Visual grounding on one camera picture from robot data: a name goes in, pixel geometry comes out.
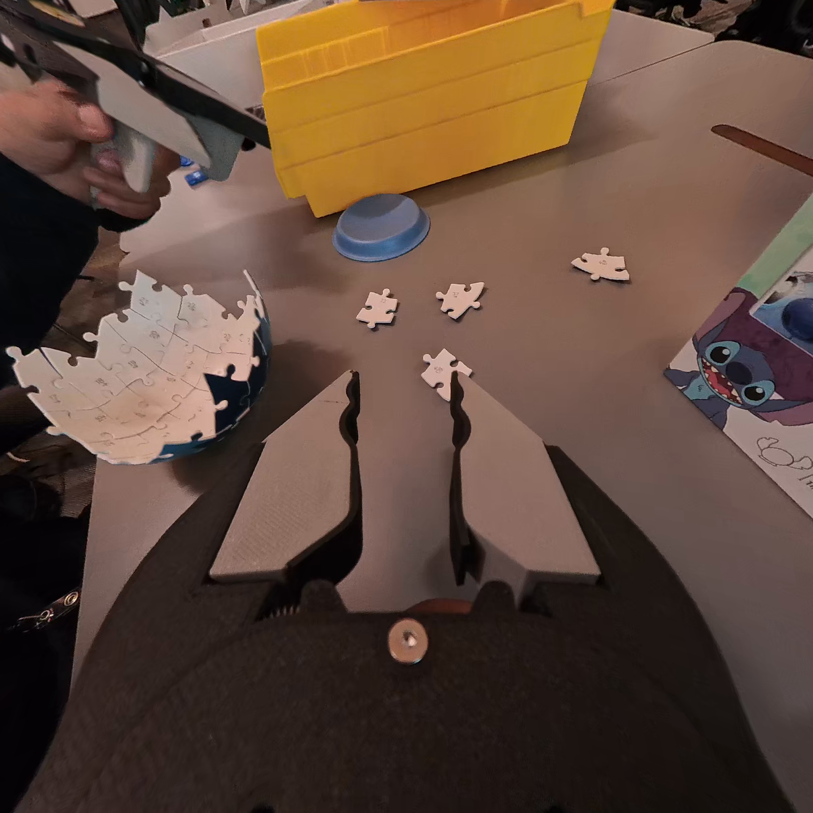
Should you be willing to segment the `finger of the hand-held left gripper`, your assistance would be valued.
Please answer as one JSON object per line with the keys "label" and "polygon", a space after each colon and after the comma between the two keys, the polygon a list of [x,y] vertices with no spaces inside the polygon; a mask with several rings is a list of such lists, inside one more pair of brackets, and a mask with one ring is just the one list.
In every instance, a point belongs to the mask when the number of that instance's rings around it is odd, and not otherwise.
{"label": "finger of the hand-held left gripper", "polygon": [[268,127],[227,97],[150,56],[90,35],[54,36],[54,44],[91,71],[103,111],[162,147],[190,158],[199,142],[191,117],[206,117],[269,149]]}
{"label": "finger of the hand-held left gripper", "polygon": [[190,155],[191,160],[212,180],[227,180],[241,152],[244,137],[206,117],[191,117],[190,125],[200,145]]}

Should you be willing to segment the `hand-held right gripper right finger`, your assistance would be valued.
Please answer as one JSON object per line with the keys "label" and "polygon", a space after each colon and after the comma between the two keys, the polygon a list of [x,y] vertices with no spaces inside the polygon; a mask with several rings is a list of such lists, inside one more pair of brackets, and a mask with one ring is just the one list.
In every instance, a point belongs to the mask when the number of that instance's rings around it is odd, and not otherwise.
{"label": "hand-held right gripper right finger", "polygon": [[453,373],[449,546],[455,584],[505,583],[516,604],[544,583],[595,585],[601,570],[543,440]]}

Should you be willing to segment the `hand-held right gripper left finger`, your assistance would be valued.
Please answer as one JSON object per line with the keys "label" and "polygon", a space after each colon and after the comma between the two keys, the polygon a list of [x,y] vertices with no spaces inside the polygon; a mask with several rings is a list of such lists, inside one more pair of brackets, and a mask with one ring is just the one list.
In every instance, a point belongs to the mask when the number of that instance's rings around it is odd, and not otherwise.
{"label": "hand-held right gripper left finger", "polygon": [[263,442],[214,581],[341,583],[362,553],[360,377],[346,371]]}

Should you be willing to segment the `white curved jigsaw piece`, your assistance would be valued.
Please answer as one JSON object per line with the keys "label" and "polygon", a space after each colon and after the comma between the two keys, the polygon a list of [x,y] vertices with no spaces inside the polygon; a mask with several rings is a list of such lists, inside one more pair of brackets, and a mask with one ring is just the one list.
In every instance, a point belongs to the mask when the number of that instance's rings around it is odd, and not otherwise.
{"label": "white curved jigsaw piece", "polygon": [[483,282],[471,284],[452,283],[445,292],[437,291],[435,296],[441,302],[442,313],[458,320],[468,310],[481,308],[480,296],[485,289]]}
{"label": "white curved jigsaw piece", "polygon": [[380,293],[371,291],[355,318],[374,331],[380,325],[391,324],[397,311],[398,300],[391,296],[390,289],[385,288]]}
{"label": "white curved jigsaw piece", "polygon": [[461,362],[452,352],[444,349],[435,355],[426,353],[422,357],[425,369],[421,378],[446,402],[451,402],[451,379],[453,373],[471,376],[473,370]]}
{"label": "white curved jigsaw piece", "polygon": [[631,280],[625,257],[610,254],[607,247],[598,254],[584,253],[573,259],[572,267],[586,273],[592,281],[605,279],[627,283]]}

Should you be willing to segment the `yellow plastic bin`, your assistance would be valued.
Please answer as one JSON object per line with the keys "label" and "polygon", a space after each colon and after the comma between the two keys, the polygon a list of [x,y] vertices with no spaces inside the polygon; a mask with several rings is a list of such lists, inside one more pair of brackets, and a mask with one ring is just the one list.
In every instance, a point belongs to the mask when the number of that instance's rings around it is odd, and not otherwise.
{"label": "yellow plastic bin", "polygon": [[280,188],[321,217],[565,146],[613,6],[346,2],[261,26]]}

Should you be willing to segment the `half-built puzzle ball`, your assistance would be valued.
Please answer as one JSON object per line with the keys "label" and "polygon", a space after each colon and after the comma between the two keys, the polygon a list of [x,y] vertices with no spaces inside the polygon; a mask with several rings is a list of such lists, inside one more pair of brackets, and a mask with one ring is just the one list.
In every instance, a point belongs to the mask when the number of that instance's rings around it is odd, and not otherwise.
{"label": "half-built puzzle ball", "polygon": [[268,378],[268,312],[254,278],[243,275],[249,293],[235,316],[191,285],[179,293],[138,270],[119,283],[128,308],[84,335],[93,356],[7,346],[5,357],[49,434],[111,464],[195,454],[247,415]]}

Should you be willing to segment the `person's left forearm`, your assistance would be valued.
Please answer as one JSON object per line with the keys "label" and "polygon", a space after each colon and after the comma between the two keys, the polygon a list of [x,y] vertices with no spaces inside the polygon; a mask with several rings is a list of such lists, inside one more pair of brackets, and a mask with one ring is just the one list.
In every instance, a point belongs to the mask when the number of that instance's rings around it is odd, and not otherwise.
{"label": "person's left forearm", "polygon": [[1,157],[1,380],[6,348],[36,349],[97,248],[98,229],[124,232],[149,219],[94,209]]}

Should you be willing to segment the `blue round puzzle stand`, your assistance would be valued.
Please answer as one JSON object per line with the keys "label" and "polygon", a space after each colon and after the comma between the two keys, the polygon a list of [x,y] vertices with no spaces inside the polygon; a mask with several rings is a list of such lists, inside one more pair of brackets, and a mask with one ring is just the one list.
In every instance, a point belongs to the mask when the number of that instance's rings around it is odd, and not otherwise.
{"label": "blue round puzzle stand", "polygon": [[332,245],[347,259],[383,262],[415,249],[430,228],[429,215],[411,198],[377,194],[342,212],[332,233]]}

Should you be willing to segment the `cartoon print puzzle box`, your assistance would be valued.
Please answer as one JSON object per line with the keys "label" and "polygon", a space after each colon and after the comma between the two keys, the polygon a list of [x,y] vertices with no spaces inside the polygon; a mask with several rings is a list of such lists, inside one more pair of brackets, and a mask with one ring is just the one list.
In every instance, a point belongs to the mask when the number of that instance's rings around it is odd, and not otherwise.
{"label": "cartoon print puzzle box", "polygon": [[812,513],[812,198],[664,375]]}

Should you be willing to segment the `person's left hand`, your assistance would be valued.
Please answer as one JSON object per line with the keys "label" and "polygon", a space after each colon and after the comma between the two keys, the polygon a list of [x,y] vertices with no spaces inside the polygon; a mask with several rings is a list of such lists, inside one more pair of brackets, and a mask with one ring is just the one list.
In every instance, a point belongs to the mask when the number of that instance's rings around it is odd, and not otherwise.
{"label": "person's left hand", "polygon": [[145,193],[126,182],[113,149],[92,155],[91,146],[114,135],[114,122],[96,105],[58,80],[1,96],[1,151],[47,185],[79,202],[125,218],[152,217],[169,194],[170,174],[179,156],[157,147],[150,186]]}

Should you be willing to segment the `person's torso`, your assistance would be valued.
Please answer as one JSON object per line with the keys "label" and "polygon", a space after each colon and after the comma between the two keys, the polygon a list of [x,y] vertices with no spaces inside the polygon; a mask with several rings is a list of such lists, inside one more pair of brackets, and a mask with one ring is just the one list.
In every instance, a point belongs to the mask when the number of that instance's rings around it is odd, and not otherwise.
{"label": "person's torso", "polygon": [[76,612],[13,629],[80,590],[95,473],[84,452],[48,445],[2,457],[1,804],[14,811],[62,716]]}

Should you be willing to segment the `brown wooden strip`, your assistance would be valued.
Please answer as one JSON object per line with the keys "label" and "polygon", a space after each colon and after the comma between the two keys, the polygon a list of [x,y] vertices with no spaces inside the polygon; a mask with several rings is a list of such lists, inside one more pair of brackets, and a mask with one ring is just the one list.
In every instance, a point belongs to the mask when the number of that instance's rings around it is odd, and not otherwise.
{"label": "brown wooden strip", "polygon": [[807,177],[812,177],[812,157],[730,124],[714,125],[711,131],[718,137],[769,158],[787,168],[792,168]]}

